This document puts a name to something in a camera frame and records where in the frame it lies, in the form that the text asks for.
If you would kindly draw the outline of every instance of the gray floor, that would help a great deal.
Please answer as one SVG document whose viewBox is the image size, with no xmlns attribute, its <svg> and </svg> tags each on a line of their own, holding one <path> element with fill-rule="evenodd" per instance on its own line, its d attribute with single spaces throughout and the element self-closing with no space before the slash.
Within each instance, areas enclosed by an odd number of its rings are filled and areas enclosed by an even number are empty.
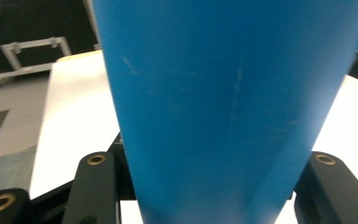
<svg viewBox="0 0 358 224">
<path fill-rule="evenodd" d="M 37 145 L 48 88 L 48 73 L 16 77 L 0 87 L 0 156 Z"/>
</svg>

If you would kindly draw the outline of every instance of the blue plastic pipe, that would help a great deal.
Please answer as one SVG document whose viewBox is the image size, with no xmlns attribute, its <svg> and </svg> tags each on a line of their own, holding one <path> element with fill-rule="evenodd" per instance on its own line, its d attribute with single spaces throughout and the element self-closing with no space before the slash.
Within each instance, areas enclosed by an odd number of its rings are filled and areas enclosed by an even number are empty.
<svg viewBox="0 0 358 224">
<path fill-rule="evenodd" d="M 358 47 L 358 0 L 95 0 L 146 224 L 273 223 Z"/>
</svg>

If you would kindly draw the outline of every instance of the white table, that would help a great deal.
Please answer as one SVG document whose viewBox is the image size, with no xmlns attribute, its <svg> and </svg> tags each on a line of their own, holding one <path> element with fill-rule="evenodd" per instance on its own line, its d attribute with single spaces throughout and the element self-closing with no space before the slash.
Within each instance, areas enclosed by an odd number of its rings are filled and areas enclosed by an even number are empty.
<svg viewBox="0 0 358 224">
<path fill-rule="evenodd" d="M 31 181 L 35 198 L 75 177 L 78 162 L 106 151 L 119 128 L 100 51 L 65 57 L 50 74 Z M 346 77 L 314 149 L 342 159 L 358 177 L 358 79 Z M 122 202 L 123 223 L 142 223 L 136 202 Z M 276 223 L 296 223 L 293 200 Z"/>
</svg>

